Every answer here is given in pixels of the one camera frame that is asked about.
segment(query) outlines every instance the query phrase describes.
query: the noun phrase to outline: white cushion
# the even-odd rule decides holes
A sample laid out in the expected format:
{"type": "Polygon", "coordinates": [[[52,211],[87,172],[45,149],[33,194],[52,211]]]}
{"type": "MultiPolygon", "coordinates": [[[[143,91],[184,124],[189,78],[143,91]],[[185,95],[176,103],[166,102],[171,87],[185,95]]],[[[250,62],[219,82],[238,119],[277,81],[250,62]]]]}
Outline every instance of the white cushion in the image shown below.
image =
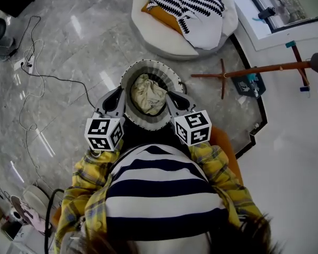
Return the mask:
{"type": "MultiPolygon", "coordinates": [[[[177,31],[142,12],[148,0],[133,0],[131,18],[144,40],[152,46],[177,56],[199,56],[193,46],[177,31]]],[[[222,33],[230,36],[238,25],[233,0],[222,0],[225,5],[222,33]]]]}

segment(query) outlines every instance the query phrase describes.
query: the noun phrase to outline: pillow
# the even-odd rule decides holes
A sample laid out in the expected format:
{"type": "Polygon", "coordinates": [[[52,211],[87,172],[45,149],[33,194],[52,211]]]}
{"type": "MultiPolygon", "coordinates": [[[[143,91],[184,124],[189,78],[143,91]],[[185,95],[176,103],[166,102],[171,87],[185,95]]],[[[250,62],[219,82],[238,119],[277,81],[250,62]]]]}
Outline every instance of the pillow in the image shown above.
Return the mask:
{"type": "Polygon", "coordinates": [[[152,17],[156,18],[161,23],[176,30],[179,34],[182,35],[180,26],[179,26],[176,18],[173,15],[167,13],[165,10],[163,10],[159,6],[154,6],[149,10],[149,9],[147,9],[147,5],[148,5],[148,2],[142,8],[142,12],[146,12],[146,13],[150,14],[152,17]]]}

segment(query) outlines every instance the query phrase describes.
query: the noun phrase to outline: plaid shirt sleeve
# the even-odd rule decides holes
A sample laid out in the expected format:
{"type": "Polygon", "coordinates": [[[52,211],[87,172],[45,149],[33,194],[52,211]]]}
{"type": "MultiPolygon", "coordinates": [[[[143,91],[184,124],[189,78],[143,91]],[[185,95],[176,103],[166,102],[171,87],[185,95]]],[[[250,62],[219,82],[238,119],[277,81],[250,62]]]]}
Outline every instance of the plaid shirt sleeve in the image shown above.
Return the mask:
{"type": "Polygon", "coordinates": [[[85,215],[85,207],[91,196],[101,190],[107,182],[111,163],[118,160],[122,140],[115,151],[104,151],[97,158],[90,150],[75,165],[72,186],[65,190],[61,217],[55,234],[55,253],[60,253],[62,239],[66,232],[74,231],[85,215]]]}
{"type": "Polygon", "coordinates": [[[231,223],[239,226],[239,218],[262,216],[247,188],[229,169],[227,155],[219,146],[206,142],[189,149],[192,160],[202,168],[209,183],[223,199],[231,223]]]}

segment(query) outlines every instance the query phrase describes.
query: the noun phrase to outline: gray marble floor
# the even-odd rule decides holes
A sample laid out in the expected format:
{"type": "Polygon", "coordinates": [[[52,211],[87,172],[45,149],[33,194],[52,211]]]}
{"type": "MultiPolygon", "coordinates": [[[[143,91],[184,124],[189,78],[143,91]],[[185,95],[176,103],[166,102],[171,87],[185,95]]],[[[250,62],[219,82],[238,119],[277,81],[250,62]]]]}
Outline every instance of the gray marble floor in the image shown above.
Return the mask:
{"type": "MultiPolygon", "coordinates": [[[[247,98],[239,103],[241,96],[229,80],[222,101],[218,80],[190,78],[192,73],[221,72],[220,58],[227,71],[242,69],[232,43],[228,40],[218,54],[203,60],[169,61],[137,42],[129,26],[130,10],[131,0],[36,0],[11,21],[17,23],[18,39],[31,15],[42,17],[33,34],[34,40],[45,42],[37,64],[39,73],[84,82],[93,104],[118,85],[131,63],[156,59],[176,71],[213,124],[228,133],[236,151],[248,144],[248,133],[261,122],[256,100],[247,98]]],[[[28,29],[12,60],[31,45],[30,32],[28,29]]],[[[28,93],[38,94],[41,89],[39,77],[30,77],[21,69],[14,71],[10,61],[0,61],[0,182],[11,195],[21,195],[23,188],[38,178],[18,117],[28,93]]],[[[40,166],[39,174],[50,187],[64,189],[71,184],[72,167],[88,148],[84,127],[92,111],[81,85],[53,78],[45,78],[42,98],[27,99],[21,122],[26,128],[37,125],[36,131],[28,132],[27,142],[34,164],[40,166]]]]}

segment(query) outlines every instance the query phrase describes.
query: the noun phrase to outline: black floor trim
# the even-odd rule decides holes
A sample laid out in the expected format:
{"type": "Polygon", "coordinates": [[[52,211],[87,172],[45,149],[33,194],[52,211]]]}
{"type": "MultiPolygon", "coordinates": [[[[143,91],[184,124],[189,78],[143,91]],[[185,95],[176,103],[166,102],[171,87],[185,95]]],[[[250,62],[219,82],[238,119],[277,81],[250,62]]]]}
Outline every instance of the black floor trim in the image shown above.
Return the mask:
{"type": "MultiPolygon", "coordinates": [[[[250,69],[251,68],[251,65],[248,61],[248,59],[246,58],[246,55],[242,49],[242,47],[240,46],[237,38],[235,37],[234,34],[232,34],[230,37],[230,40],[232,41],[235,49],[237,50],[242,62],[243,62],[243,65],[245,67],[245,69],[250,69]]],[[[235,154],[235,157],[238,159],[240,156],[242,156],[244,153],[246,153],[249,149],[251,149],[254,145],[255,145],[255,135],[261,130],[264,128],[264,126],[267,124],[267,117],[266,117],[266,112],[265,112],[265,108],[264,108],[264,104],[263,104],[263,100],[261,99],[261,97],[259,97],[257,99],[257,102],[258,102],[258,107],[259,107],[259,111],[260,111],[260,114],[261,114],[261,118],[262,118],[262,122],[260,123],[259,127],[256,128],[256,129],[253,129],[251,132],[250,132],[250,143],[247,144],[244,148],[242,148],[239,152],[237,152],[235,154]]]]}

